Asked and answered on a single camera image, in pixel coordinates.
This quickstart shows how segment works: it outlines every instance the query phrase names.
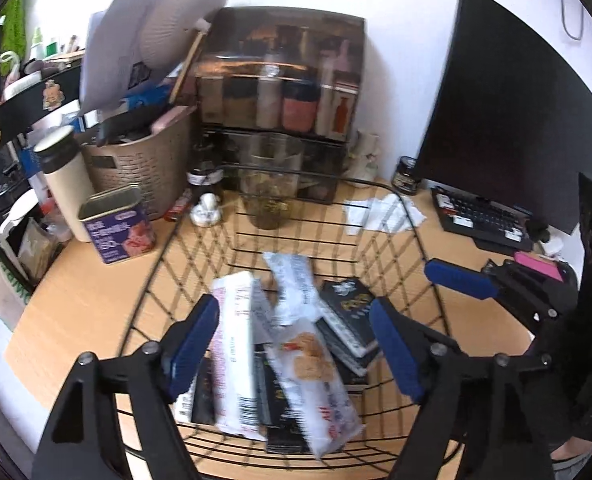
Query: beige thermos bottle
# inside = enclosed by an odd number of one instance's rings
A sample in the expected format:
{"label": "beige thermos bottle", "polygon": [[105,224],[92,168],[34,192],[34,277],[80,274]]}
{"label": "beige thermos bottle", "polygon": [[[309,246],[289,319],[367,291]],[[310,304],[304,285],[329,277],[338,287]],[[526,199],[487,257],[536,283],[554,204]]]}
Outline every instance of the beige thermos bottle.
{"label": "beige thermos bottle", "polygon": [[34,151],[65,222],[76,240],[89,242],[89,235],[80,220],[78,210],[94,194],[83,154],[74,139],[74,128],[63,126],[41,139]]}

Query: floor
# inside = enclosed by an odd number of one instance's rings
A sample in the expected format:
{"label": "floor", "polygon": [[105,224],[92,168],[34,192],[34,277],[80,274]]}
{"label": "floor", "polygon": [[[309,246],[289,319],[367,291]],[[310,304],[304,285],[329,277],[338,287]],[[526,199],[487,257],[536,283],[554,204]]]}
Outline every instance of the floor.
{"label": "floor", "polygon": [[0,320],[0,409],[29,449],[36,452],[49,412],[27,391],[3,358],[11,335]]}

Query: beige plastic basket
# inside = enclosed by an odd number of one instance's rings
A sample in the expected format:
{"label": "beige plastic basket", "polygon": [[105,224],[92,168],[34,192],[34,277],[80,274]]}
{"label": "beige plastic basket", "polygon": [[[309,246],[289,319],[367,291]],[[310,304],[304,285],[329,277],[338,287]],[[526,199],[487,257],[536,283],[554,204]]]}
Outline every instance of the beige plastic basket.
{"label": "beige plastic basket", "polygon": [[187,187],[190,120],[187,116],[144,139],[101,148],[82,147],[97,191],[138,184],[147,215],[160,218]]}

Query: storage basket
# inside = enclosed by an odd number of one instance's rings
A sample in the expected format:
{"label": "storage basket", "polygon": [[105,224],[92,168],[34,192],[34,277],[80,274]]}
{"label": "storage basket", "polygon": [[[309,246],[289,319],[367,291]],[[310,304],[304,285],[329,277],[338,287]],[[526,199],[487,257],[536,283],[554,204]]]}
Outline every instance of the storage basket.
{"label": "storage basket", "polygon": [[[224,167],[241,171],[240,168]],[[368,187],[357,189],[348,182],[362,182]],[[383,198],[389,193],[394,193],[396,203],[404,207],[401,197],[388,186],[338,178],[336,197],[330,205],[293,200],[289,221],[275,230],[260,230],[249,221],[242,193],[226,193],[223,222],[213,227],[196,227],[186,215],[176,223],[144,284],[119,354],[131,354],[145,341],[159,340],[171,323],[185,319],[218,276],[250,270],[261,279],[274,304],[276,282],[263,259],[263,251],[306,254],[317,286],[322,280],[357,276],[372,293],[387,296],[407,316],[449,335],[438,290],[423,272],[426,254],[415,228],[397,234],[363,229],[373,203],[367,202],[356,206],[364,212],[363,222],[357,226],[358,234],[345,231],[345,200]],[[367,389],[350,394],[365,425],[364,431],[320,462],[311,455],[269,454],[263,442],[222,434],[214,426],[177,426],[196,467],[206,477],[383,478],[409,435],[418,407],[399,392],[384,358],[369,371],[368,377]],[[128,399],[118,399],[118,407],[126,449],[142,458]],[[452,451],[448,450],[449,458],[454,456]]]}
{"label": "storage basket", "polygon": [[96,191],[138,184],[148,217],[160,218],[187,187],[190,120],[124,144],[82,147]]}

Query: blue gripper pad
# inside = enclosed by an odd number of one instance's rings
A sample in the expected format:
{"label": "blue gripper pad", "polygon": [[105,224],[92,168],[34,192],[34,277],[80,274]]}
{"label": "blue gripper pad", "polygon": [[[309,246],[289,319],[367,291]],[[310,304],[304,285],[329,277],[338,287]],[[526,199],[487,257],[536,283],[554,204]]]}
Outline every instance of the blue gripper pad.
{"label": "blue gripper pad", "polygon": [[425,276],[436,285],[446,286],[477,300],[495,298],[498,289],[488,276],[444,260],[433,258],[425,264]]}
{"label": "blue gripper pad", "polygon": [[192,385],[205,351],[218,326],[218,301],[204,294],[185,321],[191,328],[169,361],[167,393],[175,399]]}
{"label": "blue gripper pad", "polygon": [[378,346],[390,366],[396,386],[402,394],[409,396],[412,402],[419,404],[425,395],[425,389],[418,378],[418,365],[378,299],[372,301],[370,323]]}

